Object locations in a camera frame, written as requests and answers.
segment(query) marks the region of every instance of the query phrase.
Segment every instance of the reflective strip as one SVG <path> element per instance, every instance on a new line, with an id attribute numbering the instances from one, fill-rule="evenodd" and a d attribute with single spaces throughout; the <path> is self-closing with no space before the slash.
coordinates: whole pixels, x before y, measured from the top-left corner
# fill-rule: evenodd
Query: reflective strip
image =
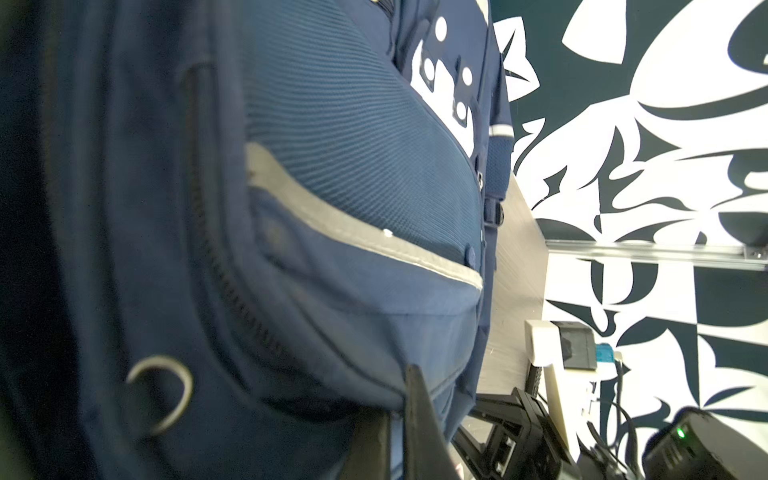
<path id="1" fill-rule="evenodd" d="M 511 125 L 496 124 L 491 125 L 491 129 L 488 133 L 491 137 L 514 137 L 515 131 Z"/>
<path id="2" fill-rule="evenodd" d="M 385 230 L 356 219 L 329 205 L 302 187 L 262 145 L 246 144 L 248 184 L 269 192 L 293 216 L 337 242 L 346 243 L 384 257 L 419 266 L 452 280 L 482 290 L 482 277 L 473 269 L 447 260 Z"/>

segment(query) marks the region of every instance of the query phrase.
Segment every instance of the backpack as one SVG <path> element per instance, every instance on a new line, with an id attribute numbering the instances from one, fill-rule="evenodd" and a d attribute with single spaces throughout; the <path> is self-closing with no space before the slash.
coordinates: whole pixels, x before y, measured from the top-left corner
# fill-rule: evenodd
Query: backpack
<path id="1" fill-rule="evenodd" d="M 511 153 L 482 0 L 48 6 L 42 149 L 109 479 L 336 478 L 474 403 Z"/>

